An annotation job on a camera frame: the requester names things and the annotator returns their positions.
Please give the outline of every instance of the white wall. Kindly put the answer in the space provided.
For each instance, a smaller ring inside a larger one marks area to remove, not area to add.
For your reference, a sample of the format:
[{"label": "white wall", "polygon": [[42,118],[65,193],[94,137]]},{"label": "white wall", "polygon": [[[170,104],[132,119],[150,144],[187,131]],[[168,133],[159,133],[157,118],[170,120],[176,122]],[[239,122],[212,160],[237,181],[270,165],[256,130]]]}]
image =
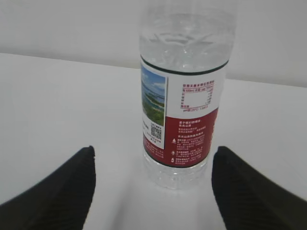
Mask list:
[{"label": "white wall", "polygon": [[[0,0],[0,52],[137,68],[139,0]],[[229,77],[307,87],[307,1],[240,0]]]}]

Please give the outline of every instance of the blue sky on label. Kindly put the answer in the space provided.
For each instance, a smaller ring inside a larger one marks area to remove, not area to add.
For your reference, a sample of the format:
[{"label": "blue sky on label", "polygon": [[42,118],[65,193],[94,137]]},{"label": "blue sky on label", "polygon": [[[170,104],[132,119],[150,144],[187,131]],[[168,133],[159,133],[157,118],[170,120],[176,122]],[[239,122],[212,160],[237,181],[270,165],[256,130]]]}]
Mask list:
[{"label": "blue sky on label", "polygon": [[154,74],[142,67],[142,82],[154,93],[165,96],[165,77]]}]

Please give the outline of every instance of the landscape photo on label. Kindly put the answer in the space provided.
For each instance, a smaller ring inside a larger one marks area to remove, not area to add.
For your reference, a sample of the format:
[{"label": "landscape photo on label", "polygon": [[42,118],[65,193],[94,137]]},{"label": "landscape photo on label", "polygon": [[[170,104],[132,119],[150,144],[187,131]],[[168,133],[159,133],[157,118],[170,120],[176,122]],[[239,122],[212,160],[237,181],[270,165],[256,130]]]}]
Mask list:
[{"label": "landscape photo on label", "polygon": [[165,77],[142,67],[142,106],[147,117],[164,126]]}]

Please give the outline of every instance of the qr code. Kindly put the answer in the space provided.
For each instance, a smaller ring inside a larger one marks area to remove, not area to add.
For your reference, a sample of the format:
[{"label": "qr code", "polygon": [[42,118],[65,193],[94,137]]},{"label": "qr code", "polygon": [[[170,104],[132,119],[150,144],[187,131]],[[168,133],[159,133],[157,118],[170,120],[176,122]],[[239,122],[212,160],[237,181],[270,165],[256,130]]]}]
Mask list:
[{"label": "qr code", "polygon": [[161,140],[161,130],[161,127],[152,123],[152,135],[159,140]]}]

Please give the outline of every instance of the red label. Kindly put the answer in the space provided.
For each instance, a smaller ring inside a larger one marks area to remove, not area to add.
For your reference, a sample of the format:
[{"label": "red label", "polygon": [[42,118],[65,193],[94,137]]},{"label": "red label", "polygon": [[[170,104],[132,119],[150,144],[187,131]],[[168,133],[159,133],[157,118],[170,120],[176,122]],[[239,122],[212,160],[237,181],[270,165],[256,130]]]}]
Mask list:
[{"label": "red label", "polygon": [[165,142],[161,149],[143,136],[146,152],[157,162],[176,168],[191,167],[204,160],[210,151],[218,109],[194,119],[165,117]]}]

